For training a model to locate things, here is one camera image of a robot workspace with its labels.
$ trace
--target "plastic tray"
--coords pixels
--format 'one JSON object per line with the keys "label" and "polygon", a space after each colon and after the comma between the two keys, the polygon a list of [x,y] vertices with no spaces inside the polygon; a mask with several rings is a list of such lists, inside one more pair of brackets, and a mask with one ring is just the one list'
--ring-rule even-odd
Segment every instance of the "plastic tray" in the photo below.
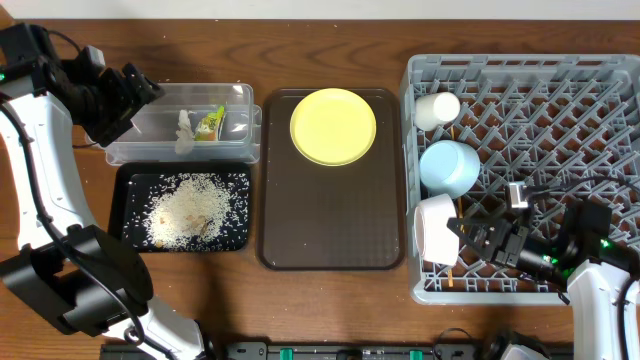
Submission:
{"label": "plastic tray", "polygon": [[[234,160],[255,163],[260,158],[262,112],[253,104],[247,84],[162,84],[165,95],[142,108],[133,128],[104,150],[107,162]],[[198,141],[187,155],[175,152],[180,110],[188,110],[195,130],[198,120],[224,105],[226,117],[220,141]]]}
{"label": "plastic tray", "polygon": [[[409,286],[421,304],[560,305],[550,286],[518,280],[518,272],[487,264],[461,248],[452,268],[423,262],[413,240],[413,210],[427,196],[419,155],[452,139],[475,149],[483,162],[475,186],[462,197],[464,217],[505,211],[504,184],[566,182],[597,174],[640,183],[631,139],[640,123],[640,58],[630,55],[417,55],[400,88],[407,178]],[[415,100],[450,91],[462,101],[451,124],[424,133],[413,126]],[[554,237],[567,202],[591,196],[614,213],[610,237],[639,249],[637,197],[617,183],[585,183],[554,193],[538,207],[535,234]]]}
{"label": "plastic tray", "polygon": [[293,144],[293,110],[312,89],[283,89],[265,105],[258,258],[273,270],[388,270],[404,258],[398,102],[384,89],[347,89],[376,117],[357,161],[323,166]]}
{"label": "plastic tray", "polygon": [[[166,249],[146,245],[147,232],[144,226],[134,225],[136,214],[140,223],[147,211],[147,201],[155,188],[157,193],[169,193],[172,189],[162,186],[162,177],[178,174],[208,174],[217,177],[233,194],[231,211],[221,227],[221,234],[208,241],[191,243],[182,248]],[[251,193],[251,172],[245,164],[225,164],[216,162],[179,163],[127,163],[116,173],[116,182],[109,216],[109,234],[124,242],[131,243],[139,252],[212,252],[235,251],[247,243],[250,228],[249,206]]]}

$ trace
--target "black tray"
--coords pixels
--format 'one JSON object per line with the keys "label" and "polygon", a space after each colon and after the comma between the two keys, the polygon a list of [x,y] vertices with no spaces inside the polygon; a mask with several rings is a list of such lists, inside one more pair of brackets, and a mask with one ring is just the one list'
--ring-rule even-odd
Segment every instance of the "black tray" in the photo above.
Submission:
{"label": "black tray", "polygon": [[[181,173],[190,174],[216,174],[229,186],[231,191],[237,193],[236,200],[232,203],[232,211],[222,226],[226,234],[221,234],[214,240],[207,242],[206,247],[200,246],[198,252],[207,251],[234,251],[239,250],[247,243],[250,226],[249,194],[251,181],[243,185],[239,181],[230,178],[230,174],[245,174],[250,180],[249,167],[245,164],[220,164],[215,162],[180,162],[180,163],[127,163],[122,165],[116,174],[116,183],[111,203],[111,216],[109,218],[109,234],[123,241],[129,241],[140,252],[167,252],[167,251],[194,251],[193,248],[165,249],[143,244],[147,233],[143,226],[123,228],[127,219],[133,213],[141,214],[144,211],[145,201],[132,202],[131,197],[135,193],[137,199],[149,197],[151,186],[157,185],[160,175],[174,175]],[[240,221],[232,221],[231,215],[235,213]]]}
{"label": "black tray", "polygon": [[376,116],[369,151],[344,166],[306,159],[291,140],[296,105],[313,89],[279,90],[265,105],[257,251],[275,270],[386,270],[405,253],[399,108],[383,89],[353,89]]}

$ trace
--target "clear plastic container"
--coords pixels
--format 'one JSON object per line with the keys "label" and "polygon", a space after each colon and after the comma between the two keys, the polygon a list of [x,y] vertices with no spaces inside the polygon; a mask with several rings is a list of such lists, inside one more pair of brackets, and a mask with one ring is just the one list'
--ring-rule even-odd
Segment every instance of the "clear plastic container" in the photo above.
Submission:
{"label": "clear plastic container", "polygon": [[[260,158],[262,112],[253,104],[247,84],[162,84],[165,95],[132,119],[133,128],[107,146],[107,162],[233,160],[255,163]],[[180,110],[189,112],[192,130],[208,113],[225,107],[218,141],[196,141],[186,155],[175,152]]]}

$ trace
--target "white cup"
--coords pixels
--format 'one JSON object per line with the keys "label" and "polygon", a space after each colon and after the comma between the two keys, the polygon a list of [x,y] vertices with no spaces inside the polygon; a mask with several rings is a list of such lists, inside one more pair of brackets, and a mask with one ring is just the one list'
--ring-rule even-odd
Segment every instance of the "white cup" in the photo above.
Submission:
{"label": "white cup", "polygon": [[431,94],[416,100],[415,125],[424,130],[435,130],[456,119],[460,113],[460,100],[449,92]]}
{"label": "white cup", "polygon": [[447,227],[452,217],[456,217],[456,208],[447,194],[418,203],[413,215],[413,237],[423,260],[450,266],[456,264],[460,240]]}

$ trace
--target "yellow plate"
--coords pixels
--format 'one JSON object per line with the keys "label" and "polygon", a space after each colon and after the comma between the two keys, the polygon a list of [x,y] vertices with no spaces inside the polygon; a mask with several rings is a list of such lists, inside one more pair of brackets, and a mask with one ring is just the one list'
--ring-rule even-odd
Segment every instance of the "yellow plate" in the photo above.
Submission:
{"label": "yellow plate", "polygon": [[343,89],[316,91],[291,116],[291,138],[298,151],[321,165],[358,160],[376,137],[376,118],[360,96]]}

